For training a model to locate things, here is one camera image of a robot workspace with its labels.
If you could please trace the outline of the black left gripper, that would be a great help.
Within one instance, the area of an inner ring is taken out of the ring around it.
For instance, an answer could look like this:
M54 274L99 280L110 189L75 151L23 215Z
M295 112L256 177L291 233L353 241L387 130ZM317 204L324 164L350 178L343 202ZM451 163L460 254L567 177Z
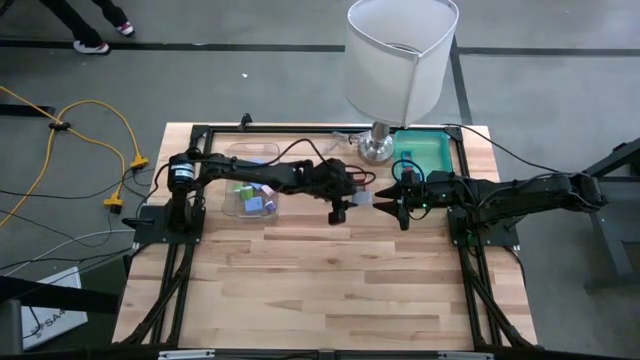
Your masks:
M330 225L346 222L346 211L357 204L344 197L361 191L362 187L354 184L353 176L346 172L346 164L339 159L329 158L312 169L311 195L331 203Z

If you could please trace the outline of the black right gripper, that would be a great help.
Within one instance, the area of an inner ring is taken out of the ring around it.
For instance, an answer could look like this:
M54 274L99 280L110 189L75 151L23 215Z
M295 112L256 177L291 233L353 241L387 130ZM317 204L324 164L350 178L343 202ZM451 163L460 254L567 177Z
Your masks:
M396 201L374 203L373 207L387 214L397 214L400 229L408 230L410 213L424 209L445 208L453 204L452 173L432 171L422 178L415 171L403 172L400 181L375 193L379 198L397 198Z

